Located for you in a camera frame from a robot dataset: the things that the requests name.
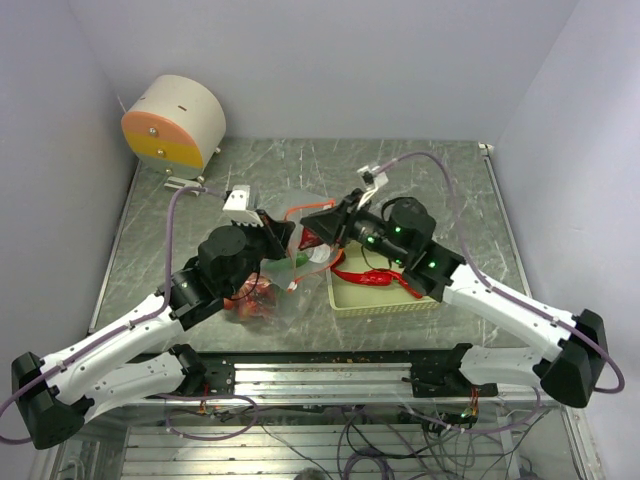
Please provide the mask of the dark purple plum bottom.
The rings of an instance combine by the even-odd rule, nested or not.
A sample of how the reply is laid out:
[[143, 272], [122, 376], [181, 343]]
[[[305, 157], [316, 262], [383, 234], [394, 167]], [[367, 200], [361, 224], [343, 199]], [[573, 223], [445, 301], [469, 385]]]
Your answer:
[[323, 244], [324, 241], [310, 229], [308, 229], [307, 227], [304, 227], [302, 229], [301, 238], [298, 244], [299, 250], [315, 248]]

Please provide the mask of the green chili pepper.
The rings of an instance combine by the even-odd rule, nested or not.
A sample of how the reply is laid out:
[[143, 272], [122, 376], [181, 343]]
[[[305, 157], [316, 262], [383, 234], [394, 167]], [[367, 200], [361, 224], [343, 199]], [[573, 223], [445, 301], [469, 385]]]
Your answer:
[[304, 252], [298, 252], [294, 258], [294, 266], [300, 267], [309, 262], [310, 257]]

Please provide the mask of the clear zip bag orange zipper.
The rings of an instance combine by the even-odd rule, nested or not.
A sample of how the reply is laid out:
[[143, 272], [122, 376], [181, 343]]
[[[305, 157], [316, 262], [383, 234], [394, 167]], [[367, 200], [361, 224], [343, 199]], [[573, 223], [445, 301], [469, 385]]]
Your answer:
[[[245, 324], [289, 325], [305, 314], [310, 297], [323, 281], [324, 271], [337, 260], [338, 250], [325, 244], [299, 250], [298, 244], [304, 228], [300, 221], [309, 214], [329, 209], [335, 204], [336, 201], [332, 198], [296, 189], [287, 189], [276, 197], [276, 203], [268, 214], [275, 220], [295, 223], [288, 255], [282, 260], [263, 260], [259, 270], [254, 272], [267, 277], [274, 284], [277, 295], [275, 313], [267, 319], [239, 321], [225, 312], [228, 318]], [[295, 267], [294, 258], [298, 252], [306, 253], [310, 259], [305, 265]]]

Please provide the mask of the red chili pepper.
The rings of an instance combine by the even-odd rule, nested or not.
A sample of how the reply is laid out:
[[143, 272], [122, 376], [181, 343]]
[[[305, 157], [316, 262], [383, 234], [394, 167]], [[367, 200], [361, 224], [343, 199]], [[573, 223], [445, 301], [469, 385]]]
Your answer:
[[414, 298], [421, 299], [423, 297], [423, 294], [421, 294], [419, 291], [411, 287], [409, 283], [402, 276], [396, 277], [395, 280], [402, 288], [404, 288]]
[[333, 269], [332, 273], [346, 282], [365, 286], [389, 286], [394, 281], [401, 281], [401, 277], [396, 272], [390, 270], [349, 272], [339, 269]]

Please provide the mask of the red cherry bunch with leaves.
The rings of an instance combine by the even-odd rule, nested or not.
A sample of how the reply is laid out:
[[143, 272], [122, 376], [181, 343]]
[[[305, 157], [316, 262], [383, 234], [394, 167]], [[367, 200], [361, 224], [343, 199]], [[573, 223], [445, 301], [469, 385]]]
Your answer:
[[253, 273], [240, 290], [224, 300], [224, 311], [239, 321], [271, 317], [277, 307], [274, 284], [265, 276]]

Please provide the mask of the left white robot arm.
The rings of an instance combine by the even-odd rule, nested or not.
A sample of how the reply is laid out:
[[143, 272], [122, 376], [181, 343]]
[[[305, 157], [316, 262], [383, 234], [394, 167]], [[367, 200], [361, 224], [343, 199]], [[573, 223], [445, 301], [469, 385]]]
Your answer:
[[25, 423], [27, 442], [37, 450], [57, 446], [137, 398], [196, 395], [206, 369], [190, 346], [172, 346], [143, 363], [135, 357], [221, 311], [263, 261], [286, 257], [294, 229], [294, 222], [274, 220], [263, 210], [232, 215], [183, 268], [120, 319], [55, 353], [17, 357], [10, 401]]

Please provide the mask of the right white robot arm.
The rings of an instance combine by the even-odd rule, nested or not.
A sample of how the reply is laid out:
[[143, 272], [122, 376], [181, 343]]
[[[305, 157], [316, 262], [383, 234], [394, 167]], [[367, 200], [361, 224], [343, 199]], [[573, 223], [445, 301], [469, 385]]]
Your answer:
[[503, 383], [540, 388], [570, 407], [587, 406], [608, 352], [600, 315], [550, 307], [484, 275], [434, 241], [436, 221], [417, 199], [394, 199], [389, 214], [378, 216], [361, 205], [362, 194], [356, 189], [337, 206], [303, 217], [302, 226], [330, 246], [359, 243], [396, 264], [417, 293], [479, 315], [525, 344], [464, 347], [460, 360], [440, 373], [448, 393]]

